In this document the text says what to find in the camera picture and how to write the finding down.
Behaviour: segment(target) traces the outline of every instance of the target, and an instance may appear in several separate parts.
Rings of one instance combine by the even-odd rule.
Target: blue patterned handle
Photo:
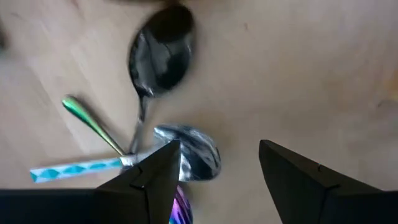
[[[48,182],[57,179],[75,177],[78,175],[101,172],[110,169],[122,168],[125,157],[102,159],[97,161],[78,162],[74,164],[56,165],[30,170],[30,176],[35,183]]]

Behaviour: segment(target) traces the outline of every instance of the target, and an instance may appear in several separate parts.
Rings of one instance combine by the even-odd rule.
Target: rainbow metallic handle
[[[86,110],[86,108],[73,96],[67,96],[62,100],[63,106],[75,115],[82,122],[87,124],[92,130],[94,130],[101,138],[103,138],[120,156],[124,156],[124,151],[120,146],[109,136],[109,134],[101,127],[92,115]]]

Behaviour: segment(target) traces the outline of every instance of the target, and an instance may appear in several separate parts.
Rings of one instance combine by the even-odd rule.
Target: colorful spoon handle
[[[30,170],[30,176],[35,183],[76,177],[79,175],[101,172],[110,169],[120,169],[123,166],[122,157],[102,159],[96,161],[77,162]]]
[[[79,118],[82,122],[86,123],[92,130],[94,130],[101,138],[103,138],[120,156],[124,156],[124,151],[120,146],[109,136],[109,134],[101,127],[86,108],[73,96],[67,96],[62,100],[63,106]]]

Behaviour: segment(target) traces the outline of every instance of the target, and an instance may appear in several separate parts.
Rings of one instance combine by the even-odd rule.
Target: dark spoon
[[[131,81],[139,97],[131,153],[141,146],[149,99],[167,93],[184,77],[192,61],[194,40],[193,16],[180,4],[155,13],[137,33],[128,61]]]

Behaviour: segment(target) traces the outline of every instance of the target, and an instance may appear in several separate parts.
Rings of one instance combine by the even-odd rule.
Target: wood grain
[[[398,106],[388,101],[396,94],[397,1],[185,4],[197,22],[195,63],[178,88],[151,103],[147,133],[156,124],[185,123],[218,143],[221,175],[187,190],[195,223],[280,223],[258,162],[260,139],[398,189]],[[127,147],[137,114],[128,46],[159,7],[0,0],[9,41],[0,55],[0,187],[93,187],[116,175],[34,185],[28,170],[115,156],[62,108],[69,93],[84,97]]]

